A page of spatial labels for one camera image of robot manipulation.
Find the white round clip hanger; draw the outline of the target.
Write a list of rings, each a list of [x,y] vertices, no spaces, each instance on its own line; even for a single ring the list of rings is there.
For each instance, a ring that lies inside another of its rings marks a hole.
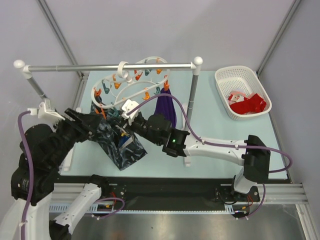
[[[127,101],[141,96],[148,100],[169,85],[169,69],[134,69],[133,72],[121,70],[98,80],[90,92],[91,108],[96,114],[106,116],[108,109],[121,108]]]

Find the red sock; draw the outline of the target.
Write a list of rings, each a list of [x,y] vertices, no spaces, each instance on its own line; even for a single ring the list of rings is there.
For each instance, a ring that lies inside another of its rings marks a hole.
[[[257,93],[246,97],[246,100],[229,104],[231,110],[240,115],[257,114],[265,110],[267,102]]]

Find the santa christmas sock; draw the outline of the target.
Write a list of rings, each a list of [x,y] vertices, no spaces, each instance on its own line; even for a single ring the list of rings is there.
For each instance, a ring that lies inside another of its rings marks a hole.
[[[242,102],[246,99],[247,99],[246,94],[241,91],[231,91],[228,98],[227,98],[230,105],[233,103]]]

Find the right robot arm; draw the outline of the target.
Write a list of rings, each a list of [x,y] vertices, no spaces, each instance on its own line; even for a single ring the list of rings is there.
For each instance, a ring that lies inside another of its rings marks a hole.
[[[134,118],[126,114],[120,116],[120,129],[126,133],[138,134],[156,146],[162,152],[176,157],[208,157],[224,160],[241,167],[232,179],[231,196],[242,201],[256,184],[264,184],[269,179],[271,152],[256,135],[245,140],[224,142],[215,140],[213,144],[206,138],[194,136],[191,131],[172,127],[170,121],[161,114],[145,119],[141,113]]]

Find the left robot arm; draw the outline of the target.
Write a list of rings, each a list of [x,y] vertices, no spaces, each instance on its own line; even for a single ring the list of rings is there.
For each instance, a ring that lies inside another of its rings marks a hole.
[[[13,239],[19,228],[22,240],[70,240],[89,207],[109,197],[109,182],[103,176],[90,176],[67,211],[50,220],[54,184],[68,153],[76,143],[90,139],[97,132],[103,117],[68,108],[65,111],[68,118],[59,120],[55,129],[37,124],[24,131],[23,116],[34,113],[34,110],[27,110],[18,116],[22,154],[10,182],[15,202],[2,220],[0,238]]]

